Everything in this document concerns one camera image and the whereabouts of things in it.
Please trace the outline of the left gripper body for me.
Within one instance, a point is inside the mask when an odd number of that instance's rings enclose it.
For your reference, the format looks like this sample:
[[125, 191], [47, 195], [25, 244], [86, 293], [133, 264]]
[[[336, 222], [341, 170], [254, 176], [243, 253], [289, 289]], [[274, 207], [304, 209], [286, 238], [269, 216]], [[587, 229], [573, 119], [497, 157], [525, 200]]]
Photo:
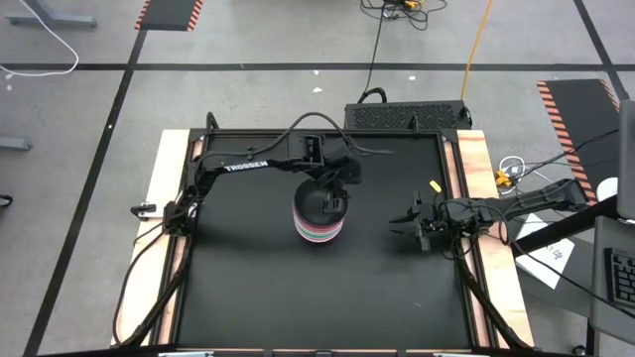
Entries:
[[347, 196], [346, 185], [362, 182], [361, 164], [343, 140], [324, 141], [320, 153], [323, 165], [310, 170], [310, 177], [331, 196]]

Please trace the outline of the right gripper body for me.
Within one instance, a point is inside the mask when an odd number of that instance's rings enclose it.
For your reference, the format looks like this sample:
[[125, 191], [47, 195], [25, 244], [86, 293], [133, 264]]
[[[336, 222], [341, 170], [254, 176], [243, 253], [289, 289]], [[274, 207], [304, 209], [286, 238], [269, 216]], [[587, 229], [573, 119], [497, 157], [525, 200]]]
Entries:
[[433, 202], [423, 201], [421, 194], [413, 193], [414, 235], [423, 251], [439, 251], [449, 247], [450, 232], [441, 211]]

